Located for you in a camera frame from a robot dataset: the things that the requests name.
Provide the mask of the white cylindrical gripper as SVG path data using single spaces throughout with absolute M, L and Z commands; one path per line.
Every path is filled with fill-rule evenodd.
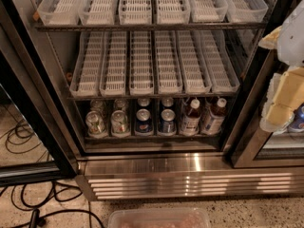
M 281 26 L 263 37 L 258 45 L 265 49 L 276 49 Z M 259 126 L 266 132 L 281 132 L 294 120 L 293 113 L 304 103 L 304 67 L 293 67 L 279 78 L 271 104 L 265 104 Z

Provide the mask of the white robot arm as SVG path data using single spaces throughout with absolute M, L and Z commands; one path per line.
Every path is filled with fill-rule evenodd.
M 277 132 L 292 122 L 304 103 L 304 0 L 258 45 L 274 49 L 277 59 L 289 67 L 270 81 L 259 122 L 262 130 Z

